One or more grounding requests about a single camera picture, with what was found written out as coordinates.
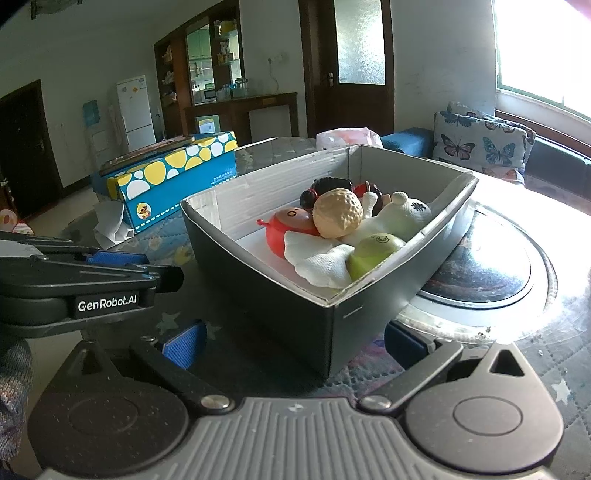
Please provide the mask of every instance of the dark door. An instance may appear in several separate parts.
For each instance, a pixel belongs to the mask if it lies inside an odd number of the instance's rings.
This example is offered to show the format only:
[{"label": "dark door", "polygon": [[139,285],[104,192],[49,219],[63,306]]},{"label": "dark door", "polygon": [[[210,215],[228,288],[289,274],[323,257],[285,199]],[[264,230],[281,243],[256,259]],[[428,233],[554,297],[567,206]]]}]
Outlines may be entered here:
[{"label": "dark door", "polygon": [[41,84],[0,99],[0,169],[21,218],[61,197],[62,185],[47,133]]},{"label": "dark door", "polygon": [[309,135],[394,129],[389,0],[300,0]]}]

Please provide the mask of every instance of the pillow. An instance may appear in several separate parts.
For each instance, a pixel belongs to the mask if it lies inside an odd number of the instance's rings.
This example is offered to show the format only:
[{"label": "pillow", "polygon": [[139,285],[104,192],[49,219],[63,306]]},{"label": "pillow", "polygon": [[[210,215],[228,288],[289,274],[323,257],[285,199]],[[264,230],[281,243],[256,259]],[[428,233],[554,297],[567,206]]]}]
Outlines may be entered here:
[{"label": "pillow", "polygon": [[449,109],[435,115],[433,158],[522,183],[525,130],[459,115]]},{"label": "pillow", "polygon": [[517,122],[511,122],[509,120],[505,120],[505,119],[499,118],[497,116],[488,115],[487,113],[481,112],[480,110],[476,110],[475,108],[469,108],[466,105],[462,105],[461,103],[458,103],[458,102],[456,102],[456,103],[449,102],[449,104],[447,106],[447,111],[457,113],[458,115],[473,116],[475,118],[484,119],[484,120],[488,120],[491,122],[496,122],[501,127],[503,125],[509,125],[510,127],[521,128],[527,134],[526,138],[525,138],[527,143],[525,144],[525,155],[524,155],[524,161],[527,164],[527,161],[530,159],[531,149],[534,148],[535,137],[536,137],[536,133],[530,127],[526,127],[523,124],[519,124]]}]

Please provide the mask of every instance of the tissue package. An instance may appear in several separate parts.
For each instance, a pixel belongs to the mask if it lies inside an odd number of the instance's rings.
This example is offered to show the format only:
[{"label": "tissue package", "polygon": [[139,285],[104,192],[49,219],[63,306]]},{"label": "tissue package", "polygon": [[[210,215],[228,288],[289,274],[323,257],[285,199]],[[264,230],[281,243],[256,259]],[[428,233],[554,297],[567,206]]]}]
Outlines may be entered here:
[{"label": "tissue package", "polygon": [[91,176],[93,190],[124,204],[125,223],[141,232],[179,210],[185,197],[236,177],[233,132],[194,135],[193,142],[153,156],[141,151],[138,161]]}]

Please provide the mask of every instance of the silver bolt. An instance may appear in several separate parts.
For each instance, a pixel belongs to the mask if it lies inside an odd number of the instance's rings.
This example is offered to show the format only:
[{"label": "silver bolt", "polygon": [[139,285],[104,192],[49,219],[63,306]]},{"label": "silver bolt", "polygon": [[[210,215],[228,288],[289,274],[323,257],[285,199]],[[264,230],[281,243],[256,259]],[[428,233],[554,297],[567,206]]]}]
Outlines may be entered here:
[{"label": "silver bolt", "polygon": [[359,406],[371,413],[381,413],[392,406],[392,401],[381,395],[369,395],[359,400]]},{"label": "silver bolt", "polygon": [[206,395],[201,399],[201,405],[208,410],[224,410],[230,406],[230,399],[224,395]]}]

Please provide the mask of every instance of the open box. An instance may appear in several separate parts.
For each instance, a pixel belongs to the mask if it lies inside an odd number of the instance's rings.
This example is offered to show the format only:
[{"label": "open box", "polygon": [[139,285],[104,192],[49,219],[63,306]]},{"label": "open box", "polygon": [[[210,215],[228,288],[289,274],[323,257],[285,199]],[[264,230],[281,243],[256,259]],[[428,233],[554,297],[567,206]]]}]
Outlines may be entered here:
[{"label": "open box", "polygon": [[[295,206],[324,176],[376,183],[431,203],[433,220],[344,290],[312,287],[276,257],[256,224]],[[478,180],[464,169],[356,145],[312,153],[196,193],[181,203],[197,262],[250,316],[323,378],[337,373],[413,298],[467,232]]]}]

